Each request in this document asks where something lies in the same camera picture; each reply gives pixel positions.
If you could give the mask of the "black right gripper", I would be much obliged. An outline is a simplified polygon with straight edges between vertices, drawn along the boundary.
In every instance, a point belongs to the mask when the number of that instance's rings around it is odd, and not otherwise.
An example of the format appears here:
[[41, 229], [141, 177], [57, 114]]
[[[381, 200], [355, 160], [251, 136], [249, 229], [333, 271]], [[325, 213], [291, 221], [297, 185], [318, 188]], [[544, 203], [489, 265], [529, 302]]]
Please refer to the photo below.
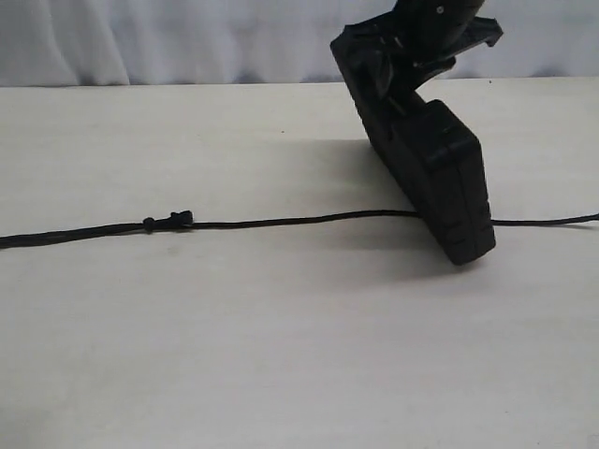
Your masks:
[[[495, 19], [477, 15], [481, 1], [398, 1], [382, 16], [380, 48], [370, 56], [375, 91], [386, 94], [393, 81], [393, 66], [420, 66], [442, 61], [481, 44], [494, 46], [504, 31]], [[390, 94], [401, 115], [421, 110], [415, 91]]]

